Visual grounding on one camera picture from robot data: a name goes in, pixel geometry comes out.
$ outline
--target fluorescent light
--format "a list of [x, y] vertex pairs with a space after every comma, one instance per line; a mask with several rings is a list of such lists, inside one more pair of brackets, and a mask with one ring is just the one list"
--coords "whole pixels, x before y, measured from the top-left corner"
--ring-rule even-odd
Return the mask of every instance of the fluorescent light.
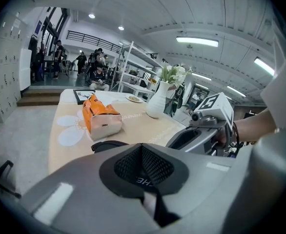
[[189, 42], [189, 43], [198, 43], [198, 44], [204, 44], [209, 45], [213, 47], [218, 47], [219, 41], [217, 40], [209, 40], [209, 39], [203, 39], [198, 37], [176, 37], [178, 42]]
[[208, 78], [208, 77], [200, 76], [200, 75], [195, 74], [195, 73], [192, 73], [192, 75], [194, 75], [194, 76], [198, 76], [198, 77], [203, 78], [203, 79], [211, 80], [211, 79], [210, 79], [210, 78]]
[[202, 85], [200, 85], [200, 84], [198, 84], [198, 83], [196, 83], [196, 85], [197, 85], [197, 86], [200, 86], [200, 87], [202, 87], [202, 88], [205, 88], [205, 89], [207, 89], [207, 90], [209, 90], [207, 87], [204, 87], [204, 86], [202, 86]]
[[270, 75], [274, 76], [274, 69], [271, 68], [268, 64], [266, 64], [265, 62], [263, 62], [262, 60], [259, 59], [259, 57], [257, 57], [254, 61], [255, 64], [259, 65], [260, 67], [262, 67], [264, 70], [266, 70]]
[[231, 88], [230, 86], [227, 86], [227, 88], [229, 88], [229, 89], [233, 90], [234, 92], [236, 92], [236, 93], [240, 94], [240, 95], [241, 95], [241, 96], [243, 96], [243, 97], [246, 97], [246, 95], [242, 94], [241, 92], [237, 91], [237, 90], [236, 90], [236, 89], [234, 89], [234, 88]]

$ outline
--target hand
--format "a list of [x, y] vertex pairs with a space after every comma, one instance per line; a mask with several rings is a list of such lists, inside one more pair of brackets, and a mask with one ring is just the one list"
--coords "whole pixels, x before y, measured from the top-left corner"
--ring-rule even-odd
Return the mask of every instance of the hand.
[[216, 135], [215, 139], [218, 143], [225, 145], [226, 144], [226, 136], [225, 136], [225, 128], [223, 127]]

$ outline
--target picture frame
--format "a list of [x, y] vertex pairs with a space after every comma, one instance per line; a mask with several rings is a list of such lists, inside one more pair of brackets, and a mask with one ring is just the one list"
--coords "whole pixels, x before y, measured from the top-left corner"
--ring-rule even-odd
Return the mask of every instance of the picture frame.
[[78, 105], [82, 105], [91, 95], [95, 94], [95, 90], [74, 89], [74, 95]]

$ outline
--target ceiling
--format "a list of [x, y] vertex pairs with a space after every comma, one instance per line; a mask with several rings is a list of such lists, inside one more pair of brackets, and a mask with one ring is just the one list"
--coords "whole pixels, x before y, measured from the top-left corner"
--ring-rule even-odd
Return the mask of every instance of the ceiling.
[[[238, 104], [263, 103], [260, 92], [272, 76], [254, 63], [260, 57], [274, 67], [272, 5], [269, 0], [34, 0], [37, 6], [79, 10], [79, 19], [99, 24], [158, 53], [170, 64], [185, 63], [214, 92], [225, 92]], [[219, 41], [217, 48], [178, 43], [176, 36]], [[229, 90], [237, 89], [246, 95]]]

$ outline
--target seated person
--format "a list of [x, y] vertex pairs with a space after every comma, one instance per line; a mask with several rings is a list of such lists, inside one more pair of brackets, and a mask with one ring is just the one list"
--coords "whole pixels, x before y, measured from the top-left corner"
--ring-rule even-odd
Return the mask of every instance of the seated person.
[[90, 89], [104, 89], [104, 91], [108, 91], [109, 85], [105, 84], [105, 74], [103, 72], [103, 64], [97, 64], [97, 71], [93, 71], [91, 73], [91, 85]]

